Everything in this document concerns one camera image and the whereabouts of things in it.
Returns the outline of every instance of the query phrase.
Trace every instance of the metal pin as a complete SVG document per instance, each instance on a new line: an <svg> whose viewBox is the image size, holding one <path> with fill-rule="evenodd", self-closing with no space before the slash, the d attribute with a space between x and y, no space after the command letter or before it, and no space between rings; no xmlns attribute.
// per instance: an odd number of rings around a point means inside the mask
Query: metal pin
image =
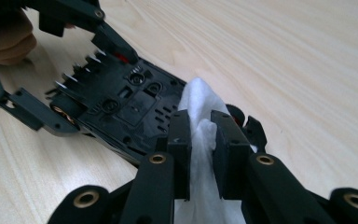
<svg viewBox="0 0 358 224"><path fill-rule="evenodd" d="M103 50L101 50L101 49L97 49L97 51L95 52L95 54L97 54L97 53L100 53L100 54L102 54L103 56L106 56L106 53L105 53Z"/></svg>
<svg viewBox="0 0 358 224"><path fill-rule="evenodd" d="M72 79L73 81L78 82L77 79L75 79L75 78L72 77L72 76L69 76L69 75L66 74L66 73L62 73L62 78L63 78L63 79L70 78L70 79Z"/></svg>
<svg viewBox="0 0 358 224"><path fill-rule="evenodd" d="M62 87L62 88L64 88L64 89L68 89L65 85L63 85L62 83L60 83L60 82L58 82L58 81L55 81L55 83L56 83L58 86L60 86L60 87Z"/></svg>
<svg viewBox="0 0 358 224"><path fill-rule="evenodd" d="M94 62L101 63L101 60L97 59L94 56L87 56L86 61L90 63L90 60L93 60Z"/></svg>
<svg viewBox="0 0 358 224"><path fill-rule="evenodd" d="M78 72L81 69L81 66L78 63L74 63L74 65L72 65L72 67L74 68L74 72Z"/></svg>

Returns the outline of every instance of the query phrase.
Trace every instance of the light wood surface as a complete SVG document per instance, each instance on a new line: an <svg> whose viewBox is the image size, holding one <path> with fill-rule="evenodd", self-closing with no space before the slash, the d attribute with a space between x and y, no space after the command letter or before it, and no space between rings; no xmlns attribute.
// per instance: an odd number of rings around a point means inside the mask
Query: light wood surface
<svg viewBox="0 0 358 224"><path fill-rule="evenodd" d="M202 77L259 119L267 151L311 191L358 189L358 1L102 1L106 20L152 63ZM28 60L0 66L39 99L95 47L92 34L37 29ZM113 190L136 170L93 139L34 132L0 109L0 223L46 223L83 185Z"/></svg>

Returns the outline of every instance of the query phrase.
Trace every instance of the white cloth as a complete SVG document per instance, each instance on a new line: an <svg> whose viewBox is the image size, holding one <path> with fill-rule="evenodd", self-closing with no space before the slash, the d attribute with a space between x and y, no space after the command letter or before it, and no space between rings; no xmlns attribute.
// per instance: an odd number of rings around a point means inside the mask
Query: white cloth
<svg viewBox="0 0 358 224"><path fill-rule="evenodd" d="M241 201L219 198L213 174L212 152L216 142L216 124L211 122L212 110L228 114L225 103L202 79L195 78L185 86L179 110L190 117L192 155L190 201L175 201L174 224L245 223Z"/></svg>

